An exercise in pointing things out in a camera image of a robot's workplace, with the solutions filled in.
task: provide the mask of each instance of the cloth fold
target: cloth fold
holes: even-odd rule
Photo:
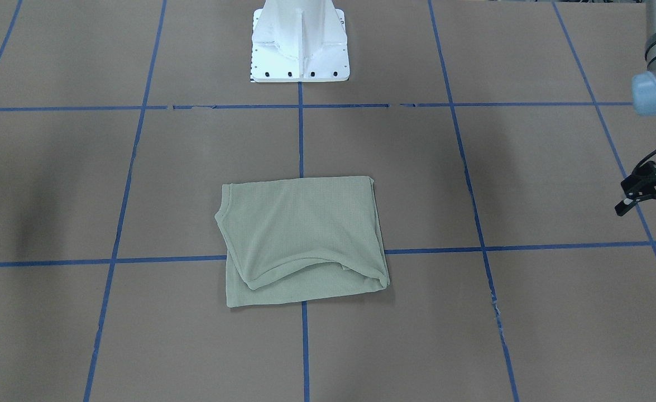
[[[368,176],[223,185],[226,305],[281,304],[385,289]]]

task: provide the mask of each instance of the folded cloth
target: folded cloth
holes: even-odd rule
[[[226,305],[281,304],[390,283],[373,180],[305,178],[223,185]]]

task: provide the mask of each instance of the blue joint cap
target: blue joint cap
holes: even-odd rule
[[[641,116],[656,116],[656,76],[645,71],[633,77],[633,107]]]

